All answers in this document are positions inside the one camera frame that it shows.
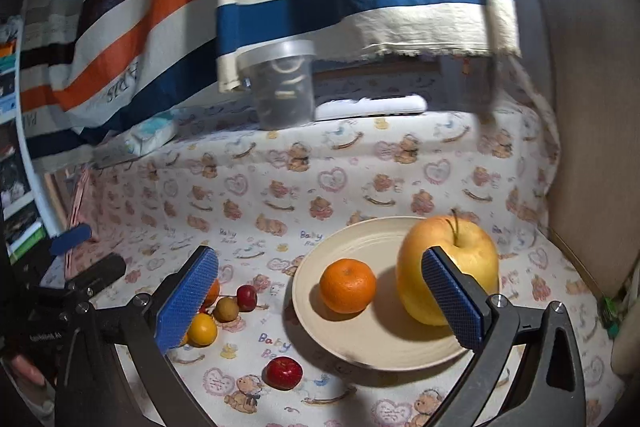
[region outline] blue textured pad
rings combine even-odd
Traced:
[[[49,247],[49,253],[55,256],[62,255],[90,238],[91,227],[86,223],[80,223],[71,230],[54,237]]]
[[[217,276],[218,256],[206,248],[158,313],[156,344],[163,355],[180,345]]]
[[[482,346],[481,315],[431,248],[422,254],[422,278],[460,345],[472,350]]]

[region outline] orange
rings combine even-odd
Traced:
[[[189,343],[195,346],[209,346],[218,336],[218,327],[206,313],[198,313],[187,330]]]
[[[376,276],[362,261],[339,259],[322,272],[320,295],[336,313],[358,313],[376,294]]]
[[[202,303],[203,306],[207,308],[211,306],[216,301],[219,295],[220,295],[220,281],[216,279],[213,281],[213,284],[211,285],[211,288],[209,288],[209,292],[207,293],[207,296],[204,298],[204,302]]]

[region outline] striped cloth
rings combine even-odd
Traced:
[[[20,90],[34,166],[91,161],[108,133],[241,86],[239,53],[518,54],[513,0],[25,0]]]

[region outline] plate rim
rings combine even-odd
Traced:
[[[298,269],[296,270],[296,272],[298,272],[298,270],[302,269],[302,267],[304,266],[304,264],[306,263],[307,259],[311,256],[312,253],[314,253],[314,251],[320,247],[320,245],[322,245],[322,243],[324,243],[325,241],[328,241],[330,238],[334,237],[334,235],[339,234],[340,232],[342,232],[343,230],[346,229],[351,229],[352,227],[358,227],[360,225],[367,225],[370,226],[370,224],[374,221],[383,221],[383,220],[405,220],[405,219],[411,219],[413,221],[420,221],[421,219],[427,219],[425,217],[418,217],[418,216],[383,216],[383,217],[374,217],[372,219],[365,219],[364,221],[360,221],[359,223],[354,223],[353,225],[348,225],[346,227],[342,227],[340,230],[336,230],[334,233],[330,234],[329,236],[325,237],[320,243],[318,243],[317,245],[315,245],[305,256],[304,259],[302,260],[302,262],[300,263],[300,265],[298,265]],[[447,355],[446,357],[439,359],[435,362],[428,362],[428,363],[421,363],[419,365],[414,365],[412,367],[380,367],[377,365],[369,365],[367,363],[360,363],[357,362],[356,360],[350,360],[347,359],[344,355],[342,355],[341,353],[338,353],[337,351],[335,351],[334,349],[332,349],[331,347],[326,346],[324,343],[322,343],[321,341],[319,341],[318,339],[316,339],[315,336],[313,336],[303,318],[302,318],[302,314],[300,314],[299,310],[298,310],[298,306],[296,305],[296,274],[294,274],[293,276],[293,283],[292,283],[292,287],[291,287],[291,302],[293,304],[293,309],[296,312],[296,317],[298,318],[298,321],[300,322],[300,325],[303,327],[303,329],[306,331],[306,334],[309,335],[309,337],[316,343],[318,344],[318,346],[322,347],[322,349],[328,351],[329,353],[331,353],[333,356],[337,357],[338,359],[344,360],[345,362],[351,363],[353,365],[356,365],[358,367],[363,367],[364,369],[375,369],[377,371],[395,371],[398,373],[405,373],[408,371],[418,371],[419,369],[428,369],[430,367],[436,367],[437,365],[442,365],[443,363],[447,363],[450,362],[450,360],[453,360],[457,357],[462,356],[463,354],[465,354],[468,349],[465,349],[465,347],[460,346],[460,349],[456,350],[455,352],[451,353],[450,355]]]

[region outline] yellow apple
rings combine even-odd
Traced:
[[[431,326],[447,324],[422,278],[422,254],[431,247],[441,247],[458,269],[473,276],[488,295],[498,292],[498,253],[491,237],[466,219],[429,217],[419,221],[406,235],[396,264],[400,300],[418,322]]]

